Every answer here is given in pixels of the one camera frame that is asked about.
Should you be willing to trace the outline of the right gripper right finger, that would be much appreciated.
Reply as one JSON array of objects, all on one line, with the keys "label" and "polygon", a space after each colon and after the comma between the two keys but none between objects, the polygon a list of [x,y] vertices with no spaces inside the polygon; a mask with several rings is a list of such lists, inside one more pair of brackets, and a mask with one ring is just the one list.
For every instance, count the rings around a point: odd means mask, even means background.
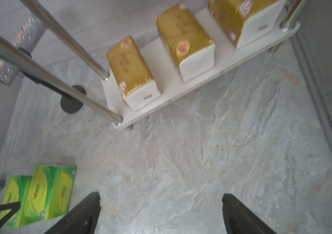
[{"label": "right gripper right finger", "polygon": [[224,194],[223,220],[228,234],[276,234],[233,194]]}]

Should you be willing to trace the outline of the gold tissue pack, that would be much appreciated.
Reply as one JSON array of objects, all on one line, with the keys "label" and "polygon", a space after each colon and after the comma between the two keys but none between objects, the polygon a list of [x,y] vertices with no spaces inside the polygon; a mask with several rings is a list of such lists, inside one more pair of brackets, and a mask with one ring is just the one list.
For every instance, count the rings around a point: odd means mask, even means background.
[{"label": "gold tissue pack", "polygon": [[184,2],[158,15],[156,26],[184,83],[215,66],[215,42]]},{"label": "gold tissue pack", "polygon": [[106,52],[122,100],[133,111],[139,111],[161,92],[132,36],[127,36]]},{"label": "gold tissue pack", "polygon": [[282,0],[210,0],[208,10],[239,49],[271,32],[285,4]]}]

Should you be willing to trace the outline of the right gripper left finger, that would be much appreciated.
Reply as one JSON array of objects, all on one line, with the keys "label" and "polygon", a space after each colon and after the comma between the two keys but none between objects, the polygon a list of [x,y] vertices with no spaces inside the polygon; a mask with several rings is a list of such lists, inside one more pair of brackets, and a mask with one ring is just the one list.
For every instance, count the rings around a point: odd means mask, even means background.
[{"label": "right gripper left finger", "polygon": [[101,211],[99,192],[92,192],[45,234],[93,234]]}]

